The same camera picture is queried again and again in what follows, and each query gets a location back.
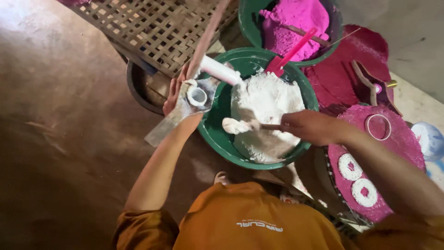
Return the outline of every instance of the woven bamboo tray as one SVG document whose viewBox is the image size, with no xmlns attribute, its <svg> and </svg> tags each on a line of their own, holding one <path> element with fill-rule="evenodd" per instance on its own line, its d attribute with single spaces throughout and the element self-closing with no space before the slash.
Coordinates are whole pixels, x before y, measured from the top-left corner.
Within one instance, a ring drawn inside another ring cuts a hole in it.
<svg viewBox="0 0 444 250">
<path fill-rule="evenodd" d="M 217 0 L 103 0 L 70 9 L 160 72 L 174 77 L 193 55 Z M 213 37 L 237 15 L 232 0 Z"/>
</svg>

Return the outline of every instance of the person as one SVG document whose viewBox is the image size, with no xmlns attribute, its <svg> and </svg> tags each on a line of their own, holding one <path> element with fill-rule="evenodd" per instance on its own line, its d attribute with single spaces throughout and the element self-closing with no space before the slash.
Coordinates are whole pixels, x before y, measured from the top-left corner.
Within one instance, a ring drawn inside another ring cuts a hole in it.
<svg viewBox="0 0 444 250">
<path fill-rule="evenodd" d="M 175 106 L 187 66 L 171 81 L 163 107 Z M 257 183 L 216 183 L 201 193 L 178 227 L 162 206 L 176 161 L 202 114 L 181 122 L 135 182 L 113 239 L 117 249 L 444 249 L 444 194 L 418 168 L 346 121 L 312 110 L 282 116 L 283 131 L 353 155 L 394 211 L 350 241 L 315 209 L 281 202 Z"/>
</svg>

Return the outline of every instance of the concrete floor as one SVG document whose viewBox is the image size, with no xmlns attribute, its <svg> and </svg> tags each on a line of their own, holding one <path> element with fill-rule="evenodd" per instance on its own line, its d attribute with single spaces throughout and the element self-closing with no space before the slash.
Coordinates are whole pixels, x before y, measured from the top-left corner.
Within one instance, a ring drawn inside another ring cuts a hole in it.
<svg viewBox="0 0 444 250">
<path fill-rule="evenodd" d="M 162 119 L 105 36 L 55 0 L 0 2 L 0 248 L 107 249 Z M 216 172 L 251 172 L 195 132 L 165 208 L 179 221 Z"/>
</svg>

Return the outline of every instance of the green bucket rim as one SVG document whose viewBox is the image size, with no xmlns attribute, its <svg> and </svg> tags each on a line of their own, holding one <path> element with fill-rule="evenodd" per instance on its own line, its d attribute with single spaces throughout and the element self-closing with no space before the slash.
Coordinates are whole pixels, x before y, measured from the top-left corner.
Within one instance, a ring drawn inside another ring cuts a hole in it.
<svg viewBox="0 0 444 250">
<path fill-rule="evenodd" d="M 227 62 L 229 60 L 227 60 L 228 56 L 231 56 L 234 53 L 238 53 L 238 52 L 258 52 L 258 53 L 266 53 L 270 56 L 274 56 L 275 53 L 268 51 L 268 50 L 264 50 L 261 48 L 253 48 L 253 47 L 249 47 L 249 48 L 235 48 L 232 50 L 229 50 L 227 52 L 224 52 L 218 56 L 216 56 L 214 59 L 220 63 L 224 63 Z M 310 84 L 310 82 L 308 81 L 307 77 L 304 75 L 304 73 L 299 69 L 299 67 L 295 66 L 295 65 L 289 65 L 290 67 L 294 68 L 295 70 L 297 70 L 300 74 L 300 76 L 302 77 L 303 81 L 305 82 L 305 84 L 307 84 L 307 86 L 312 90 L 310 92 L 310 96 L 313 98 L 314 103 L 312 105 L 312 107 L 307 107 L 307 103 L 305 103 L 305 108 L 306 109 L 311 109 L 311 110 L 316 110 L 319 111 L 319 106 L 318 106 L 318 102 L 317 102 L 317 98 L 316 95 L 314 93 L 314 90 Z M 284 161 L 281 162 L 277 162 L 277 163 L 269 163 L 269 164 L 264 164 L 264 163 L 255 163 L 252 161 L 243 161 L 241 159 L 238 159 L 236 157 L 233 157 L 230 153 L 228 153 L 227 151 L 225 151 L 223 148 L 221 148 L 213 139 L 212 137 L 209 135 L 207 129 L 204 127 L 204 120 L 202 120 L 199 125 L 198 125 L 198 131 L 201 134 L 201 136 L 204 138 L 204 140 L 210 145 L 210 147 L 212 147 L 218 154 L 220 154 L 222 157 L 224 157 L 226 160 L 247 168 L 247 169 L 254 169 L 254 170 L 270 170 L 270 169 L 278 169 L 281 168 L 283 166 L 286 166 L 292 162 L 294 162 L 300 155 L 304 154 L 311 146 L 311 143 L 301 140 L 301 142 L 296 146 L 295 151 L 290 151 L 288 154 L 291 154 L 292 156 L 290 157 L 286 157 Z"/>
<path fill-rule="evenodd" d="M 241 16 L 243 16 L 242 13 L 245 11 L 245 5 L 246 5 L 247 1 L 249 1 L 249 0 L 240 0 L 240 2 L 239 2 L 238 21 L 239 21 L 239 26 L 240 26 L 240 30 L 241 30 L 242 35 L 255 48 L 260 48 L 260 49 L 269 51 L 269 52 L 273 53 L 275 56 L 278 56 L 278 54 L 276 54 L 276 53 L 274 53 L 274 52 L 272 52 L 270 50 L 262 48 L 262 44 L 258 44 L 256 42 L 256 40 L 254 39 L 254 36 L 252 36 L 250 33 L 246 32 L 246 29 L 243 28 L 243 21 L 241 20 Z M 338 4 L 337 4 L 336 0 L 328 0 L 328 1 L 333 5 L 333 7 L 337 10 L 337 13 L 338 13 L 338 21 L 339 21 L 338 34 L 339 34 L 339 36 L 336 39 L 336 41 L 338 41 L 338 40 L 340 40 L 342 38 L 342 32 L 343 32 L 343 28 L 344 28 L 343 20 L 342 20 L 342 15 L 341 15 L 341 12 L 339 10 L 339 7 L 338 7 Z M 318 64 L 318 63 L 322 62 L 324 59 L 326 59 L 327 57 L 329 57 L 336 50 L 336 48 L 339 46 L 340 43 L 341 42 L 333 44 L 333 46 L 329 50 L 327 50 L 327 52 L 325 52 L 324 54 L 322 54 L 321 56 L 319 56 L 319 57 L 317 57 L 315 59 L 308 60 L 308 61 L 288 62 L 288 64 L 295 65 L 295 66 L 297 66 L 299 68 L 300 67 L 313 66 L 315 64 Z"/>
</svg>

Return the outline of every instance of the forearm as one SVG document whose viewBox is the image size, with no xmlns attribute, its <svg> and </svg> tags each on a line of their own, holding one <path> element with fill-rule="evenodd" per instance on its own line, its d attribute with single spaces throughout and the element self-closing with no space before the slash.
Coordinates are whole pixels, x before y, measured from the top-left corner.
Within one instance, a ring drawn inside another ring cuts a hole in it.
<svg viewBox="0 0 444 250">
<path fill-rule="evenodd" d="M 353 128 L 341 142 L 393 211 L 444 215 L 444 193 L 423 172 L 380 142 Z"/>
<path fill-rule="evenodd" d="M 159 145 L 136 180 L 125 204 L 128 210 L 159 210 L 168 195 L 177 159 L 192 131 L 179 124 Z"/>
</svg>

